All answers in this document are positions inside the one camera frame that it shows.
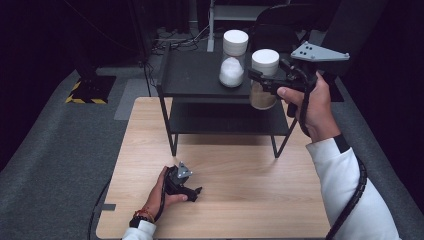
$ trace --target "person's right hand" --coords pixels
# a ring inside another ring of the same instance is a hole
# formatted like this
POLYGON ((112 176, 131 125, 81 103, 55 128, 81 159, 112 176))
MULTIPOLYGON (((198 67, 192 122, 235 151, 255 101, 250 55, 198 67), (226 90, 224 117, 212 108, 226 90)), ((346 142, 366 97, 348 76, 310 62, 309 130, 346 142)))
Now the person's right hand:
MULTIPOLYGON (((305 126, 308 129, 312 142, 318 142, 340 135, 339 127, 331 112, 331 97, 328 84, 317 72, 318 79, 315 89, 309 96, 309 105, 306 112, 305 126)), ((302 92, 280 87, 277 94, 286 103, 293 103, 297 106, 296 118, 299 119, 300 108, 302 106, 302 92)))

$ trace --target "wire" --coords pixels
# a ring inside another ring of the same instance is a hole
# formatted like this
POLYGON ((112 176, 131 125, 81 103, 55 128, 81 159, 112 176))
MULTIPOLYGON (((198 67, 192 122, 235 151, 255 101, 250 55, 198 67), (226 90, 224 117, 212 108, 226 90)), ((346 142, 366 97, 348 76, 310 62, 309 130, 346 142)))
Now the wire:
POLYGON ((119 43, 118 41, 112 39, 111 37, 109 37, 108 35, 106 35, 102 30, 100 30, 96 25, 94 25, 90 20, 88 20, 88 18, 86 18, 84 15, 82 15, 82 13, 80 13, 75 7, 73 7, 68 1, 66 0, 62 0, 66 5, 68 5, 68 7, 70 7, 75 13, 77 13, 82 19, 84 19, 92 28, 94 28, 97 32, 99 32, 101 35, 103 35, 103 37, 105 37, 106 39, 108 39, 109 41, 111 41, 112 43, 118 45, 121 48, 124 48, 128 51, 131 52, 135 52, 138 53, 139 51, 130 47, 127 47, 121 43, 119 43))
POLYGON ((96 207, 99 205, 100 199, 102 198, 104 192, 106 191, 106 188, 109 186, 111 179, 112 179, 112 177, 110 177, 109 180, 104 185, 102 191, 100 192, 100 195, 97 197, 96 204, 94 205, 93 210, 91 211, 91 217, 90 217, 90 222, 88 224, 88 231, 87 231, 87 239, 88 240, 91 239, 91 227, 93 226, 93 219, 94 219, 94 214, 96 213, 96 211, 95 211, 96 207))

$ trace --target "white sleeve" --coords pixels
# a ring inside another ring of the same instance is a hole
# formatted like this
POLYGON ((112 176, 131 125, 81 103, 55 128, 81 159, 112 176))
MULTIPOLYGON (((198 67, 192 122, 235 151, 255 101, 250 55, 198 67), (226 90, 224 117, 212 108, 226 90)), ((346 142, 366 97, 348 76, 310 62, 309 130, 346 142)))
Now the white sleeve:
MULTIPOLYGON (((333 138, 306 146, 321 182, 321 194, 330 225, 354 194, 359 180, 359 166, 352 148, 340 153, 333 138)), ((365 191, 336 239, 400 239, 392 215, 367 179, 365 191)))
POLYGON ((146 221, 140 221, 138 228, 128 228, 122 240, 153 240, 156 225, 146 221))

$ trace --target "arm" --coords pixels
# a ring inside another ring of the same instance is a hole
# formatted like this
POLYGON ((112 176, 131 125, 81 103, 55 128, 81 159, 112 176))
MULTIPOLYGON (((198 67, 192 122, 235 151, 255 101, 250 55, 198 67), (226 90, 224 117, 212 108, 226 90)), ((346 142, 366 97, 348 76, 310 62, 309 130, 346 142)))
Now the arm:
MULTIPOLYGON (((317 73, 306 114, 306 127, 312 143, 307 149, 312 156, 321 182, 321 193, 328 220, 332 226, 355 192, 359 167, 353 150, 344 141, 331 112, 329 87, 317 73)), ((280 88, 277 93, 288 103, 301 106, 303 93, 280 88)), ((390 211, 367 179, 365 191, 349 217, 336 234, 338 239, 399 239, 390 211)))
MULTIPOLYGON (((137 211, 134 215, 138 215, 139 219, 134 221, 131 220, 130 227, 126 230, 123 240, 152 240, 153 234, 156 230, 156 225, 154 224, 155 217, 159 212, 160 203, 162 199, 162 186, 163 180, 165 178, 167 167, 163 167, 162 172, 160 173, 156 185, 153 187, 152 191, 149 194, 146 204, 143 208, 137 211)), ((187 196, 183 194, 177 195, 168 195, 165 194, 165 204, 164 211, 171 205, 177 202, 187 201, 187 196)))

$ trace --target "wooden table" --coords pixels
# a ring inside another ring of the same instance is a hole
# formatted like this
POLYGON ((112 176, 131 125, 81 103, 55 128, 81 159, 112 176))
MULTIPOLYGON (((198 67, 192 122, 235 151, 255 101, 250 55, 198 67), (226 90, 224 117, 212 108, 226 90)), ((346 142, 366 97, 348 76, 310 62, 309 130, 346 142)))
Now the wooden table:
POLYGON ((105 206, 116 207, 102 211, 97 236, 121 238, 163 166, 183 161, 193 171, 185 186, 203 190, 196 202, 167 209, 154 238, 324 237, 330 227, 305 148, 310 140, 296 127, 279 159, 270 141, 269 136, 180 135, 173 157, 159 99, 138 98, 105 199, 105 206))

